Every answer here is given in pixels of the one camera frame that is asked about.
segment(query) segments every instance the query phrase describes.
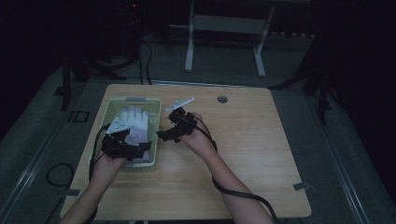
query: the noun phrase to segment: forearm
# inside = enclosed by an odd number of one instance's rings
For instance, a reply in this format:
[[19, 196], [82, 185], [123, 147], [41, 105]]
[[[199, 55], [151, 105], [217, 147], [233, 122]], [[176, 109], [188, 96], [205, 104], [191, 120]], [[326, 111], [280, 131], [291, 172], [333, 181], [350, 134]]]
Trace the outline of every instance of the forearm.
[[[225, 189], [251, 193], [250, 189], [239, 180], [218, 154], [213, 154], [211, 158], [206, 158], [204, 161], [220, 186]], [[235, 223], [273, 223], [260, 202], [223, 192], [221, 192], [221, 197]]]
[[87, 221], [95, 211], [104, 193], [105, 190], [95, 189], [92, 185], [88, 185], [78, 200], [62, 217], [61, 223], [84, 223]]

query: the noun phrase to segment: floor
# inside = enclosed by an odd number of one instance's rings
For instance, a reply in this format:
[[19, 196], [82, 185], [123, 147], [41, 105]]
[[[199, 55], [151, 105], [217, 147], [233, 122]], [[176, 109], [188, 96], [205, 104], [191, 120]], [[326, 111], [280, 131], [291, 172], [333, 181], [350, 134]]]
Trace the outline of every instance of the floor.
[[[142, 63], [149, 67], [154, 85], [235, 85], [266, 88], [292, 77], [312, 38], [268, 36], [262, 57], [267, 77], [257, 76], [251, 46], [211, 41], [213, 34], [197, 36], [194, 65], [184, 71], [186, 30], [174, 29], [163, 42], [147, 34], [141, 46]], [[87, 83], [72, 81], [72, 101], [61, 111], [62, 97], [53, 95], [62, 85], [62, 69], [51, 75], [20, 119], [1, 142], [0, 202], [2, 223], [57, 223], [65, 187], [46, 179], [60, 162], [76, 168], [95, 113], [106, 86], [111, 83], [139, 84], [139, 66], [115, 71], [126, 80], [101, 76], [93, 69]], [[146, 74], [143, 78], [147, 84]], [[346, 112], [332, 97], [326, 112], [327, 125], [316, 116], [318, 96], [302, 93], [304, 80], [282, 91], [272, 91], [290, 148], [312, 207], [310, 217], [281, 219], [283, 223], [396, 223], [396, 208], [381, 184], [364, 145]], [[86, 123], [73, 122], [73, 111], [89, 112]], [[69, 181], [70, 171], [57, 167], [50, 173], [56, 183]], [[95, 221], [95, 223], [126, 223]], [[223, 223], [211, 221], [150, 221], [150, 223]]]

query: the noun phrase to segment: table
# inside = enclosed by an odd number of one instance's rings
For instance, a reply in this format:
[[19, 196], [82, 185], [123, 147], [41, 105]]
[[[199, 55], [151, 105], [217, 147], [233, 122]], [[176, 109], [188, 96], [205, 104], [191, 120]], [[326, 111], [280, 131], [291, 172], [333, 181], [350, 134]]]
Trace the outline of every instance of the table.
[[[226, 96], [228, 102], [218, 101]], [[220, 156], [279, 217], [307, 217], [311, 208], [271, 92], [262, 88], [214, 86], [109, 85], [84, 148], [70, 189], [88, 185], [88, 160], [106, 104], [114, 97], [156, 97], [163, 102], [160, 130], [172, 127], [165, 112], [175, 100], [194, 96], [183, 106], [203, 115]], [[61, 216], [77, 197], [67, 197]], [[121, 172], [99, 204], [99, 220], [231, 218], [211, 182], [205, 163], [183, 143], [158, 143], [154, 172]]]

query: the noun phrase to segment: dark background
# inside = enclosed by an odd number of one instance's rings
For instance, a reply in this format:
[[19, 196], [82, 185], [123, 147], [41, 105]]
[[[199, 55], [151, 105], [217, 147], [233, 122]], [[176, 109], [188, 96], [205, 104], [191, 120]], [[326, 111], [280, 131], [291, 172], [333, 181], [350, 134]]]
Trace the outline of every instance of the dark background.
[[[125, 14], [126, 1], [111, 1], [114, 5], [108, 2], [2, 1], [1, 137], [44, 80], [62, 65], [66, 52], [79, 49], [103, 60], [109, 54], [125, 53], [120, 47], [125, 38], [117, 35], [124, 34], [125, 27], [114, 27], [120, 25], [120, 21], [131, 19]], [[189, 1], [135, 2], [141, 6], [139, 18], [165, 39], [169, 24], [188, 24]], [[224, 6], [224, 1], [197, 2], [202, 4], [196, 10], [208, 14], [221, 13]], [[247, 17], [261, 17], [261, 7], [268, 8], [268, 2], [260, 1], [244, 1], [243, 5], [239, 1], [227, 3], [233, 13]], [[316, 36], [302, 66], [321, 67], [325, 62], [332, 62], [331, 86], [395, 202], [396, 179], [392, 172], [396, 170], [396, 3], [391, 0], [317, 0], [304, 4], [276, 2], [276, 5], [270, 32]], [[104, 8], [113, 15], [113, 20], [104, 20]]]

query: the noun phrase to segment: table leg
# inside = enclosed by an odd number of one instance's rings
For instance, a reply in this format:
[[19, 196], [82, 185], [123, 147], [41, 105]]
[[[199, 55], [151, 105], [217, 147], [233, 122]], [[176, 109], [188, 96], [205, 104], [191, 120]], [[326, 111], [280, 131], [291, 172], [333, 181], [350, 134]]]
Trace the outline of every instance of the table leg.
[[262, 63], [262, 47], [264, 46], [265, 37], [268, 35], [268, 29], [270, 27], [271, 19], [274, 16], [275, 7], [271, 7], [270, 13], [268, 14], [267, 20], [262, 28], [262, 34], [260, 43], [253, 49], [254, 59], [256, 61], [257, 73], [259, 77], [265, 77], [264, 65]]
[[194, 57], [194, 1], [190, 1], [190, 26], [189, 26], [189, 45], [187, 48], [186, 65], [184, 70], [190, 72], [192, 70], [192, 60]]

